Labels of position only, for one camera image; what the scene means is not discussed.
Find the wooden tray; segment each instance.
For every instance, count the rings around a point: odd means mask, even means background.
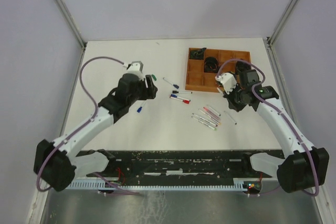
[[[226,60],[238,58],[251,62],[250,52],[246,51],[231,51],[231,50],[218,50],[206,49],[204,52],[203,60],[191,60],[190,51],[200,48],[189,48],[188,51],[188,64],[187,75],[185,78],[185,90],[205,91],[205,92],[218,92],[217,83],[215,80],[216,73],[204,72],[204,60],[207,57],[215,57],[221,66]],[[235,72],[236,63],[228,63],[222,72]]]

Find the marker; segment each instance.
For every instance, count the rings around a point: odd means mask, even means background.
[[[202,123],[203,125],[209,127],[210,129],[214,130],[214,131],[217,130],[216,128],[214,128],[214,127],[212,127],[212,126],[206,124],[205,122],[202,122],[201,120],[198,120],[198,121],[199,121],[200,123]]]
[[[219,93],[221,93],[221,95],[224,95],[224,93],[222,92],[222,90],[219,87],[217,87],[217,90],[219,91]]]
[[[214,118],[214,119],[216,119],[216,120],[221,120],[218,116],[216,116],[213,112],[211,112],[211,110],[209,110],[208,108],[206,108],[206,107],[203,107],[204,108],[204,110],[212,117],[212,118]]]
[[[170,85],[173,85],[173,86],[174,86],[174,88],[176,88],[176,89],[179,89],[179,88],[180,88],[178,85],[176,85],[176,84],[172,83],[171,81],[167,80],[167,79],[166,79],[166,78],[164,78],[164,77],[163,77],[163,80],[165,80],[166,82],[168,82]]]
[[[213,107],[211,107],[211,106],[208,105],[208,104],[207,104],[207,106],[208,106],[213,112],[215,112],[217,115],[220,116],[220,113],[219,113],[217,110],[215,110]]]
[[[213,122],[209,121],[208,119],[205,119],[205,118],[204,118],[204,117],[202,117],[202,116],[196,115],[196,114],[194,114],[194,113],[192,113],[192,114],[193,114],[194,116],[196,116],[196,117],[198,117],[198,118],[202,119],[203,121],[205,121],[205,122],[207,122],[207,123],[211,124],[212,126],[218,127],[218,124],[215,124],[215,123],[213,123]]]
[[[171,96],[171,97],[175,97],[175,98],[179,98],[179,99],[181,99],[181,100],[190,101],[190,99],[183,98],[183,97],[178,97],[176,94],[171,94],[170,96]]]
[[[231,119],[231,121],[232,121],[235,125],[237,124],[237,122],[233,119],[233,117],[232,117],[229,113],[227,113],[225,110],[224,110],[224,113],[227,115],[228,118]]]
[[[177,90],[173,90],[172,93],[173,94],[192,94],[193,92],[191,92],[191,91],[177,91]]]
[[[182,100],[182,99],[175,98],[175,97],[170,97],[170,99],[175,99],[175,100],[178,100],[178,101],[180,101],[180,102],[184,102],[185,104],[189,104],[189,103],[190,103],[190,101]]]
[[[145,104],[146,104],[146,101],[147,100],[144,100],[142,103],[141,103],[141,106],[138,108],[138,110],[137,110],[137,112],[138,113],[140,113],[141,112],[141,110],[142,110],[142,107],[144,107],[145,106]]]
[[[207,113],[205,113],[203,110],[201,110],[201,109],[198,109],[198,110],[201,111],[203,114],[205,114],[208,118],[210,118],[212,121],[214,121],[218,125],[221,125],[221,123],[219,121],[217,121],[216,119],[213,119],[210,115],[208,115]]]

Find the purple cable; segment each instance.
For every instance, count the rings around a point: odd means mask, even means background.
[[[117,59],[114,59],[114,58],[112,58],[112,57],[107,57],[107,56],[94,57],[94,58],[88,60],[87,62],[85,62],[85,63],[83,64],[83,66],[80,68],[80,71],[79,71],[79,82],[80,82],[80,85],[81,85],[81,87],[83,88],[85,94],[86,94],[86,95],[90,98],[90,100],[93,102],[94,107],[95,107],[95,111],[94,111],[92,117],[91,117],[89,120],[87,120],[84,124],[82,124],[81,126],[79,126],[77,129],[75,129],[71,134],[69,134],[69,135],[65,138],[66,141],[68,141],[68,140],[69,140],[70,138],[72,138],[76,133],[78,133],[82,128],[84,128],[86,125],[88,125],[88,124],[91,122],[91,120],[92,120],[93,118],[96,117],[96,115],[97,115],[97,113],[98,113],[98,105],[97,105],[95,99],[92,97],[92,95],[91,95],[91,94],[88,92],[88,90],[84,87],[83,79],[82,79],[82,74],[83,74],[83,70],[84,70],[85,66],[86,66],[87,64],[89,64],[90,62],[92,62],[92,61],[94,61],[94,60],[98,60],[98,59],[114,60],[114,61],[116,61],[116,62],[118,62],[118,63],[124,65],[124,62],[122,62],[121,60],[117,60]],[[36,180],[36,188],[37,188],[38,191],[40,191],[40,192],[45,192],[45,191],[48,191],[48,190],[51,189],[51,186],[49,186],[49,187],[47,187],[47,188],[45,188],[45,189],[41,189],[41,187],[40,187],[41,175],[42,175],[42,172],[43,172],[44,168],[46,167],[48,161],[50,160],[50,158],[53,156],[53,154],[54,154],[55,152],[58,151],[58,149],[60,149],[64,144],[66,144],[66,141],[62,141],[59,145],[57,145],[57,146],[56,146],[56,147],[49,153],[49,155],[46,157],[46,159],[44,160],[43,164],[41,165],[41,168],[40,168],[40,170],[38,171],[38,174],[37,174],[37,180]]]
[[[114,187],[115,189],[118,189],[118,190],[124,192],[123,194],[118,194],[118,195],[137,195],[137,194],[139,194],[139,193],[135,193],[135,192],[132,192],[132,191],[125,190],[125,189],[121,189],[118,184],[109,182],[107,179],[105,179],[103,176],[101,176],[98,173],[92,173],[92,174],[94,174],[96,177],[104,180],[109,186]]]
[[[263,84],[266,80],[266,76],[264,74],[264,72],[262,72],[258,67],[256,67],[254,64],[246,61],[246,60],[241,60],[241,59],[230,59],[230,60],[227,60],[223,63],[223,65],[219,68],[219,71],[217,73],[217,77],[220,75],[222,69],[224,68],[224,66],[226,64],[228,64],[229,62],[232,62],[232,61],[240,61],[240,62],[243,62],[243,63],[246,63],[252,67],[254,67],[262,76],[263,76],[263,80],[261,81],[261,83],[257,83],[257,84],[254,84],[252,86],[252,93],[253,95],[262,103],[270,106],[271,108],[273,108],[275,111],[278,112],[279,115],[282,116],[282,118],[284,119],[284,121],[288,124],[288,126],[290,127],[290,129],[293,131],[295,137],[298,139],[298,141],[300,142],[302,148],[306,151],[307,153],[307,156],[308,156],[308,159],[309,159],[309,163],[310,163],[310,166],[311,166],[311,170],[312,170],[312,173],[313,173],[313,177],[314,177],[314,183],[315,183],[315,193],[311,194],[305,190],[303,190],[304,193],[310,195],[310,196],[318,196],[319,192],[320,192],[320,188],[319,188],[319,180],[318,180],[318,177],[317,177],[317,173],[316,173],[316,169],[315,169],[315,164],[314,164],[314,161],[313,161],[313,158],[311,156],[311,153],[309,152],[307,146],[305,145],[305,143],[303,142],[302,138],[300,137],[300,135],[298,134],[298,132],[295,130],[294,126],[291,124],[291,122],[289,121],[289,119],[282,113],[282,111],[276,107],[275,105],[267,102],[266,100],[264,100],[263,98],[261,98],[257,92],[255,91],[255,87],[256,86],[259,86],[261,84]]]

